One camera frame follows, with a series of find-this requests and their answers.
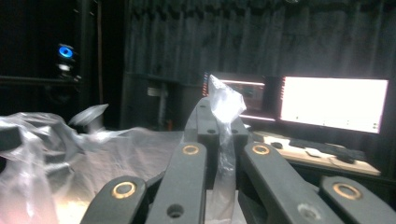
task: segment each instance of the dark curtain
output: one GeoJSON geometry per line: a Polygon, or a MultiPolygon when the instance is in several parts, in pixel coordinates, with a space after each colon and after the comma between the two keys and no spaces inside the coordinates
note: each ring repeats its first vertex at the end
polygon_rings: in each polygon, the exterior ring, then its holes
{"type": "Polygon", "coordinates": [[[129,1],[125,72],[394,78],[394,2],[129,1]]]}

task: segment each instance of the plastic wrap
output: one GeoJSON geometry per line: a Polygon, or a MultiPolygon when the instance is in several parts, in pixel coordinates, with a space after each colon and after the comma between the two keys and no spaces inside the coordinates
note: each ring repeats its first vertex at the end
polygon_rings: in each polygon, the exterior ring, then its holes
{"type": "Polygon", "coordinates": [[[235,155],[231,123],[244,111],[243,97],[210,76],[209,101],[219,125],[219,166],[213,194],[207,205],[206,223],[231,223],[235,200],[235,155]]]}
{"type": "Polygon", "coordinates": [[[42,142],[28,130],[35,127],[22,120],[0,119],[0,129],[9,127],[19,127],[21,144],[0,153],[7,158],[0,175],[0,223],[56,223],[42,142]]]}
{"type": "Polygon", "coordinates": [[[0,153],[7,158],[0,173],[0,224],[79,223],[111,179],[133,175],[150,180],[166,169],[182,133],[110,132],[98,119],[105,108],[95,106],[75,116],[73,122],[87,126],[89,134],[76,133],[51,114],[0,117],[0,129],[18,126],[23,142],[0,153]]]}

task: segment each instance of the desk surface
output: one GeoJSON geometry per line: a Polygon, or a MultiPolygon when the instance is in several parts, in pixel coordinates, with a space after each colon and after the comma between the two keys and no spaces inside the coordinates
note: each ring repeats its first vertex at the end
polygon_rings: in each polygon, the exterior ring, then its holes
{"type": "Polygon", "coordinates": [[[376,170],[372,165],[365,161],[355,161],[353,164],[350,164],[337,160],[334,155],[320,152],[319,157],[312,157],[306,153],[305,149],[289,146],[290,139],[288,137],[265,132],[255,133],[262,136],[263,142],[265,144],[270,145],[274,142],[281,143],[283,149],[279,149],[278,152],[287,160],[307,162],[311,164],[332,167],[334,169],[358,172],[367,175],[381,175],[381,172],[376,170]]]}

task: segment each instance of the brass grommet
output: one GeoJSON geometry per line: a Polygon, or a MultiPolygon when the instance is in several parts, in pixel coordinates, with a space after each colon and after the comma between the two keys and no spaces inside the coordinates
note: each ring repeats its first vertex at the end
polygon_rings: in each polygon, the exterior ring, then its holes
{"type": "Polygon", "coordinates": [[[254,146],[253,151],[260,155],[266,155],[266,154],[270,153],[270,149],[268,147],[264,147],[264,146],[254,146]]]}
{"type": "Polygon", "coordinates": [[[332,186],[334,191],[339,194],[340,196],[349,199],[349,200],[358,200],[361,198],[361,192],[353,186],[344,183],[336,183],[332,186]],[[352,191],[353,194],[347,194],[341,191],[341,188],[346,188],[352,191]]]}
{"type": "Polygon", "coordinates": [[[128,198],[129,196],[133,195],[135,191],[136,191],[136,185],[134,183],[132,183],[132,182],[122,182],[122,183],[119,183],[118,185],[116,185],[116,187],[114,187],[111,195],[114,198],[116,198],[116,199],[124,199],[124,198],[128,198]],[[128,190],[127,192],[125,192],[125,193],[119,193],[118,189],[120,187],[124,187],[124,186],[128,186],[131,189],[128,190]]]}
{"type": "Polygon", "coordinates": [[[191,145],[183,147],[183,153],[184,154],[194,155],[194,154],[197,154],[198,152],[199,152],[199,148],[198,147],[191,146],[191,145]]]}

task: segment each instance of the glowing monitor screen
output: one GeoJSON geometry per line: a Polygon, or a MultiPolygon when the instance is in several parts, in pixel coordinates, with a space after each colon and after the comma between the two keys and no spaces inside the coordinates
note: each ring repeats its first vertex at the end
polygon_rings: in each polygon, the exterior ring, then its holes
{"type": "Polygon", "coordinates": [[[379,133],[387,87],[377,79],[285,77],[280,119],[379,133]]]}

